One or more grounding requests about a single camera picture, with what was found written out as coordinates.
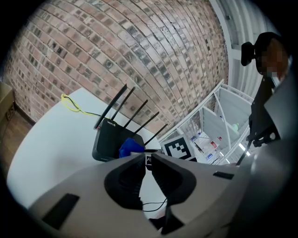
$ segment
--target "red brick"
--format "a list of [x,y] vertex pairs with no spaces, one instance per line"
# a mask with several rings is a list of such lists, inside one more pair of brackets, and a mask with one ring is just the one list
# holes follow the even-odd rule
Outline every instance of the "red brick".
[[105,36],[108,33],[108,31],[101,24],[97,22],[93,22],[91,24],[91,28],[101,36]]
[[87,38],[81,36],[79,40],[76,42],[80,47],[82,47],[85,51],[89,51],[92,48],[92,43]]
[[113,18],[117,22],[120,22],[125,19],[122,14],[120,14],[119,12],[117,12],[114,9],[109,9],[106,12],[106,14],[109,15],[111,18]]
[[85,52],[83,52],[83,51],[78,56],[78,59],[80,61],[82,61],[84,64],[87,64],[88,61],[90,60],[90,58],[91,57],[88,54],[86,54]]
[[97,10],[86,2],[84,2],[80,8],[92,16],[97,13]]
[[100,76],[106,72],[106,69],[94,59],[90,59],[88,67]]
[[120,39],[122,39],[128,46],[132,46],[134,43],[136,43],[136,41],[134,40],[134,38],[132,38],[130,36],[130,34],[128,34],[126,31],[121,31],[120,33],[118,33],[118,36]]
[[[104,2],[109,3],[98,10],[85,0],[73,3],[70,0],[51,1],[50,4],[42,6],[47,11],[46,14],[51,16],[47,22],[41,19],[41,17],[45,19],[46,15],[43,15],[45,12],[38,9],[30,18],[28,26],[20,31],[20,37],[16,39],[13,51],[10,53],[14,61],[7,64],[5,74],[9,75],[11,85],[15,88],[16,103],[24,110],[25,106],[27,109],[31,108],[33,119],[38,120],[48,108],[60,100],[61,86],[63,92],[67,94],[85,87],[105,101],[106,98],[110,99],[115,96],[125,83],[129,89],[138,83],[141,88],[135,89],[121,112],[129,116],[132,114],[131,106],[148,99],[148,107],[144,108],[135,121],[143,123],[148,119],[149,117],[144,114],[148,108],[151,110],[150,115],[160,111],[160,116],[147,127],[156,132],[165,123],[169,124],[170,129],[175,121],[179,122],[187,115],[188,109],[195,107],[196,100],[204,99],[207,90],[214,87],[218,79],[224,77],[227,80],[227,52],[224,48],[222,29],[216,15],[204,1],[190,5],[188,1],[182,0],[183,7],[172,1],[168,3],[159,1],[158,6],[150,1],[121,1],[120,3],[117,0],[105,0]],[[213,35],[209,33],[209,28],[202,27],[202,24],[205,26],[207,22],[210,24]],[[33,34],[34,25],[42,30],[40,39]],[[138,29],[133,34],[135,39],[126,31],[133,25]],[[84,34],[89,27],[92,28],[93,33],[87,37]],[[92,41],[95,35],[100,35],[101,39]],[[210,53],[208,53],[205,39],[208,39],[207,45],[210,46]],[[40,47],[40,42],[49,44],[49,46],[55,42],[57,47],[54,51],[46,49],[43,55],[36,49]],[[143,52],[135,48],[138,44],[142,46]],[[56,65],[57,50],[61,46],[63,52],[67,54],[64,59],[59,58],[61,62],[58,66]],[[135,52],[132,53],[134,59],[131,62],[125,59],[128,51]],[[39,61],[37,67],[29,62],[29,54]],[[55,75],[44,67],[47,58],[55,66]],[[110,69],[104,66],[107,59],[113,63]],[[173,88],[169,87],[160,72],[154,75],[149,72],[149,69],[151,70],[154,65],[157,67],[160,62],[163,62],[167,69],[167,72],[162,70],[163,74],[169,73],[172,77],[169,83],[175,82],[176,86]],[[218,66],[219,71],[219,76],[216,77],[214,76],[217,75],[215,66]],[[67,67],[71,70],[66,74],[64,71]],[[18,68],[21,70],[21,75],[24,74],[24,79],[18,75]],[[178,75],[177,71],[181,69],[183,71]],[[26,92],[27,98],[25,99],[24,88],[21,90],[20,87],[27,85],[32,88],[36,82],[41,83],[42,76],[43,86],[40,84],[38,86],[41,91],[45,91],[45,94],[40,91],[40,94],[36,95],[35,98],[40,105],[35,109],[33,105],[36,106],[36,104],[28,101],[30,93]],[[206,84],[204,90],[201,78]],[[192,82],[193,85],[189,87],[188,82]],[[51,90],[53,87],[55,87],[54,92],[50,92],[48,89]],[[178,99],[190,108],[182,110],[177,102]],[[175,116],[169,112],[173,108]]]
[[89,80],[87,80],[85,77],[83,76],[80,76],[80,79],[79,79],[79,83],[84,87],[86,88],[87,90],[89,91],[93,91],[94,89],[94,85],[93,83],[91,83]]
[[79,66],[80,64],[79,60],[73,54],[70,54],[70,53],[68,53],[65,56],[65,61],[74,68],[77,68],[77,66]]

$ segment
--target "black cable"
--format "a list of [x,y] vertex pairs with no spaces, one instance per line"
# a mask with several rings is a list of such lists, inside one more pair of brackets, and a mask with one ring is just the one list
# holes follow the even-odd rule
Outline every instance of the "black cable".
[[96,116],[101,116],[101,115],[99,115],[99,114],[96,114],[96,113],[92,113],[92,112],[86,112],[86,113],[89,113],[89,114],[93,114],[93,115],[96,115]]
[[212,165],[212,164],[214,164],[217,160],[219,160],[219,158],[217,158],[217,159],[215,159],[215,160],[213,160],[213,162],[211,163],[211,164],[209,164],[209,165]]
[[213,161],[212,161],[211,165],[214,164],[214,162],[215,162],[215,157],[213,158]]
[[143,206],[147,204],[160,204],[160,203],[144,203]]
[[79,109],[79,108],[75,105],[75,103],[72,101],[72,99],[71,99],[70,97],[68,97],[68,96],[63,96],[63,97],[69,99],[69,100],[71,101],[71,103],[74,105],[74,107],[75,107],[76,109]]
[[241,155],[241,157],[240,157],[240,159],[238,160],[238,162],[236,163],[236,166],[241,164],[241,162],[242,162],[242,160],[244,159],[244,157],[245,157],[245,155],[246,155],[248,149],[249,149],[250,146],[251,146],[251,142],[252,142],[252,140],[250,140],[250,141],[247,143],[247,147],[246,147],[245,151],[243,152],[243,154]]
[[167,200],[167,199],[165,199],[165,200],[162,202],[162,204],[161,204],[161,206],[160,206],[159,208],[157,208],[157,209],[155,209],[155,210],[151,210],[151,211],[143,211],[143,212],[155,212],[155,211],[159,210],[159,209],[163,206],[163,204],[166,202],[166,200]]

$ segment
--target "white wall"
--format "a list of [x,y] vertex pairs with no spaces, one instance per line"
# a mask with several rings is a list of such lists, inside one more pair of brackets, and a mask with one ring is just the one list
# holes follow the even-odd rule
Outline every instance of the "white wall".
[[[226,121],[230,125],[238,123],[238,128],[240,129],[247,122],[251,114],[250,104],[243,98],[225,89],[220,89],[217,94]],[[218,116],[223,116],[219,107],[217,107],[216,113]]]
[[278,31],[249,0],[210,0],[210,3],[222,26],[227,45],[228,84],[254,98],[262,76],[257,72],[254,60],[246,67],[240,64],[241,45],[247,41],[254,44],[260,33]]

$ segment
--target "wooden floor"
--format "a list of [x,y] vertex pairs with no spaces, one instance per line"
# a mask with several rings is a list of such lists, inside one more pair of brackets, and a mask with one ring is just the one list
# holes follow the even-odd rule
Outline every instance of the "wooden floor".
[[30,125],[17,111],[15,111],[13,117],[8,123],[1,143],[1,166],[3,168],[5,178],[14,154],[31,128],[32,125]]

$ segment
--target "yellow cable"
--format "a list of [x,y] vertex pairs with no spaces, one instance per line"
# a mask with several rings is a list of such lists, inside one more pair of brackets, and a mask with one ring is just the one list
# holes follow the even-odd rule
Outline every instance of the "yellow cable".
[[80,106],[75,102],[73,101],[68,95],[66,94],[61,94],[61,102],[62,104],[68,108],[69,110],[73,111],[73,112],[82,112],[86,115],[91,115],[91,116],[99,116],[98,114],[94,114],[94,113],[89,113],[89,112],[85,112],[83,111]]

